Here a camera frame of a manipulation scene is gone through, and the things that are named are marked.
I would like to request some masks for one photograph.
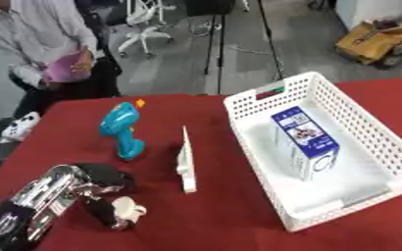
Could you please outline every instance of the purple object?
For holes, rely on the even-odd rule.
[[[77,63],[79,57],[80,51],[77,51],[50,63],[44,71],[44,75],[55,82],[77,82],[90,78],[91,71],[73,73],[72,66]]]

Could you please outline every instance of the toy drill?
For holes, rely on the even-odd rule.
[[[143,105],[143,100],[136,102],[138,108]],[[102,134],[115,136],[118,139],[119,156],[124,160],[132,160],[144,149],[143,141],[132,138],[132,125],[138,121],[139,117],[137,109],[132,104],[124,102],[111,110],[100,124]]]

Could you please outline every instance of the white shirt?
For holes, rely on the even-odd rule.
[[[0,11],[0,50],[22,59],[11,71],[35,87],[49,63],[84,46],[96,55],[96,44],[74,0],[11,0]]]

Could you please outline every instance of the chair wheel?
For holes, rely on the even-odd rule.
[[[155,54],[153,53],[146,53],[146,59],[153,59],[155,58]]]

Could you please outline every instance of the white cup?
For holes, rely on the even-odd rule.
[[[116,217],[124,221],[131,221],[134,224],[137,223],[140,216],[144,216],[147,213],[145,207],[135,204],[135,202],[127,196],[116,199],[112,204],[115,208]]]

